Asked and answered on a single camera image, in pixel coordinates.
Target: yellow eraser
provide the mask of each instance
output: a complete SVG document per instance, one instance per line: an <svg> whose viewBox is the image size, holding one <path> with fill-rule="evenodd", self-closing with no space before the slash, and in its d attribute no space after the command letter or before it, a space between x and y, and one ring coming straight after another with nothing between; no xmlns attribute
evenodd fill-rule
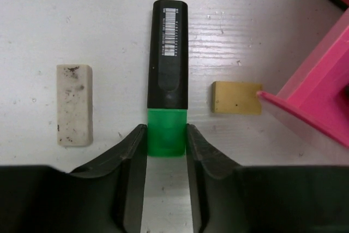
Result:
<svg viewBox="0 0 349 233"><path fill-rule="evenodd" d="M262 84L216 81L212 84L212 111L243 115L260 115L262 106L257 91Z"/></svg>

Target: pink plastic tray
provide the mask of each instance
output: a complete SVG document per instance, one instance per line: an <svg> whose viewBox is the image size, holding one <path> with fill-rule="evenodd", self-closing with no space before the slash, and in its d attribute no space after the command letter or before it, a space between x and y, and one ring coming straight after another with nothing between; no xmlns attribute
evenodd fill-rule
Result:
<svg viewBox="0 0 349 233"><path fill-rule="evenodd" d="M348 83L349 10L276 96L258 96L300 137L336 163L349 164L349 99L343 90Z"/></svg>

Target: white eraser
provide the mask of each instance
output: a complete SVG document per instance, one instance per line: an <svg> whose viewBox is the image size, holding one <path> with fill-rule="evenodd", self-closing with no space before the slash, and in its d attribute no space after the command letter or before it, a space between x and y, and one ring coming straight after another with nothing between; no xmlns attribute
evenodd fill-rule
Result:
<svg viewBox="0 0 349 233"><path fill-rule="evenodd" d="M92 68L57 66L57 142L87 146L93 141Z"/></svg>

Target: dirty eraser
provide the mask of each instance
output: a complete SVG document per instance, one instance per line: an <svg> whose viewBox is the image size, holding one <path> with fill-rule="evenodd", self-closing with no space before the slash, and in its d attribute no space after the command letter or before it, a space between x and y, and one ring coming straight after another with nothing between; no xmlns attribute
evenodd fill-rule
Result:
<svg viewBox="0 0 349 233"><path fill-rule="evenodd" d="M87 146L93 141L92 68L57 66L57 142Z"/></svg>
<svg viewBox="0 0 349 233"><path fill-rule="evenodd" d="M262 84L216 81L212 84L212 111L242 115L260 115L262 106L257 91Z"/></svg>

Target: tabletop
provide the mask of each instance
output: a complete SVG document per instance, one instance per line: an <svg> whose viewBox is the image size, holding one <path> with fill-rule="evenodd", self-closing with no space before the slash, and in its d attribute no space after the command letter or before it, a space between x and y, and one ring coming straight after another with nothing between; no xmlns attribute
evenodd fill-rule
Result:
<svg viewBox="0 0 349 233"><path fill-rule="evenodd" d="M0 0L0 164L63 171L146 123L156 0ZM188 122L243 165L329 161L271 115L214 115L214 81L276 94L342 14L328 0L182 0L189 6ZM94 142L56 142L56 65L93 69ZM142 232L192 232L185 158L148 158Z"/></svg>

